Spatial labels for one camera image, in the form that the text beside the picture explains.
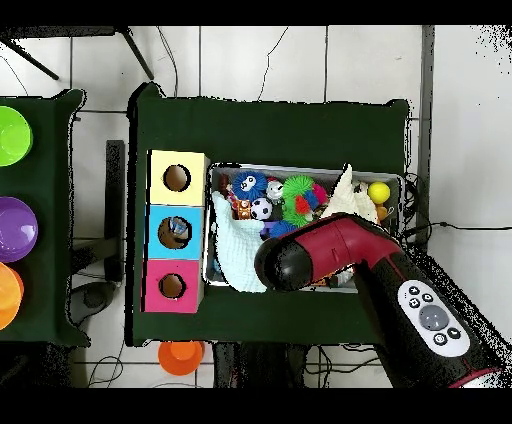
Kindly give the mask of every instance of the yellow square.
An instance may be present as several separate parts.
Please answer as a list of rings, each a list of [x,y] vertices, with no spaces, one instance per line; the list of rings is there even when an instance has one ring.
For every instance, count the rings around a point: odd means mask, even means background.
[[[204,153],[174,152],[163,150],[151,151],[151,188],[150,202],[157,205],[171,206],[204,206],[206,171],[209,160]],[[186,188],[172,191],[166,186],[164,179],[168,169],[187,175]]]

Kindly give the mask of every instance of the green tablecloth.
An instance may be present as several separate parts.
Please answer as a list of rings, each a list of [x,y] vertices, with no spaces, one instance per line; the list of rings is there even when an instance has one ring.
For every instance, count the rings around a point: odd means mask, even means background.
[[[146,151],[238,162],[403,174],[405,100],[388,105],[244,103],[162,98],[143,84],[129,105],[127,336],[144,339],[376,342],[357,294],[240,293],[207,286],[197,314],[140,312]]]
[[[27,203],[39,224],[34,249],[8,264],[20,274],[25,292],[18,315],[0,331],[0,341],[89,344],[85,333],[66,317],[71,260],[68,132],[71,116],[83,98],[81,90],[66,90],[52,99],[0,97],[1,106],[12,107],[25,117],[34,140],[26,158],[0,168],[0,196]]]

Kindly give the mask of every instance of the white plastic container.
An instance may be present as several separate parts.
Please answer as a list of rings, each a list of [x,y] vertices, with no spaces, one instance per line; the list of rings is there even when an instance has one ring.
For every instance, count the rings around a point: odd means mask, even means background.
[[[267,177],[272,176],[283,182],[286,178],[294,175],[307,175],[324,187],[328,193],[331,193],[334,184],[341,175],[340,170],[332,169],[312,169],[312,168],[293,168],[293,167],[281,167],[281,166],[266,166],[266,165],[230,165],[215,163],[209,168],[208,178],[210,181],[210,192],[206,193],[208,196],[206,202],[206,223],[204,238],[204,260],[203,260],[203,279],[207,284],[216,286],[227,286],[228,284],[223,280],[222,275],[215,272],[213,268],[214,258],[214,209],[211,201],[211,193],[219,190],[220,175],[225,174],[233,180],[233,177],[241,171],[259,171],[265,174]],[[389,199],[384,203],[384,206],[388,210],[391,207],[394,208],[393,212],[382,222],[382,226],[393,235],[397,235],[404,230],[404,210],[405,210],[405,181],[400,175],[396,174],[379,174],[372,172],[356,172],[352,171],[353,181],[360,181],[371,184],[375,181],[381,181],[386,183],[390,188],[391,195]],[[343,275],[339,277],[340,286],[337,288],[330,287],[305,287],[302,290],[305,291],[337,291],[355,293],[357,292],[353,279],[345,281]]]

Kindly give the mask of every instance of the blue square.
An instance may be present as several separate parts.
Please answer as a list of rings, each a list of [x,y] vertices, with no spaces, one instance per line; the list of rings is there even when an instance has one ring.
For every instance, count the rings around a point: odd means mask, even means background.
[[[203,208],[183,206],[149,206],[149,245],[148,259],[192,259],[201,258],[201,238],[203,231]],[[169,217],[178,216],[190,224],[192,237],[182,249],[169,249],[158,239],[160,223]]]

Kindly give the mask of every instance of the pink block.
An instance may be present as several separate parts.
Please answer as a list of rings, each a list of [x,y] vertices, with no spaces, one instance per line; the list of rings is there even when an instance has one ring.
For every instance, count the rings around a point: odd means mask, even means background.
[[[177,259],[148,260],[145,312],[193,314],[199,305],[199,261]],[[158,282],[167,274],[178,274],[185,282],[185,291],[178,299],[165,297]]]

